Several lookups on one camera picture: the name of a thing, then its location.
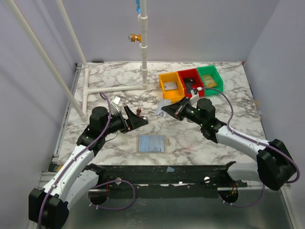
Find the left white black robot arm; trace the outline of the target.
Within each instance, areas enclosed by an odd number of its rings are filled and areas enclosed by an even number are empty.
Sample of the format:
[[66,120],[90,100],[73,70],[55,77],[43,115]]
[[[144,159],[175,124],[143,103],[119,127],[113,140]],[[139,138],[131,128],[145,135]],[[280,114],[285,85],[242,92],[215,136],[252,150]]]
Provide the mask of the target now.
[[102,172],[89,169],[87,165],[105,144],[106,136],[115,132],[125,134],[148,124],[145,118],[134,114],[129,107],[124,109],[127,119],[120,112],[111,114],[103,106],[92,110],[89,125],[59,172],[43,188],[30,192],[30,221],[48,229],[63,227],[72,206],[103,177]]

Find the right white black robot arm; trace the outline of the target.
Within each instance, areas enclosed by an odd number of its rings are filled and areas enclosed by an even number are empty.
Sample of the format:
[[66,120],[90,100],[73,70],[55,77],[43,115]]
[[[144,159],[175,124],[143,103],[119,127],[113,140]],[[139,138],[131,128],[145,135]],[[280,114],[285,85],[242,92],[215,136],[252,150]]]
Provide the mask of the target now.
[[228,167],[227,174],[234,181],[258,181],[272,190],[279,190],[293,175],[298,174],[282,141],[260,140],[230,128],[215,117],[215,107],[209,99],[199,99],[196,107],[193,107],[185,97],[162,107],[162,111],[180,121],[189,119],[200,126],[206,139],[234,148],[253,159],[252,163],[234,162]]

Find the beige card holder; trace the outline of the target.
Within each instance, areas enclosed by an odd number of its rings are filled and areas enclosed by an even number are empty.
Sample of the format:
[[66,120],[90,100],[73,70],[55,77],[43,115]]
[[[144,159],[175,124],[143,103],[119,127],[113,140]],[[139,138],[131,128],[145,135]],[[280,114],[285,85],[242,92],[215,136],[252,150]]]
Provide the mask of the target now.
[[166,135],[137,135],[136,153],[162,154],[167,152],[168,145]]

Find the white VIP card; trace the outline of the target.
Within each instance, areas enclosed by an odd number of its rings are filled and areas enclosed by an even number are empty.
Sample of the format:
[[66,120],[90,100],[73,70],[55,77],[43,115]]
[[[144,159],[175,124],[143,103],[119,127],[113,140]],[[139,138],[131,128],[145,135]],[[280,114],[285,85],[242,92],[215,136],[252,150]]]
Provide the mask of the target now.
[[164,90],[169,91],[169,90],[177,90],[178,86],[176,82],[167,82],[163,84]]

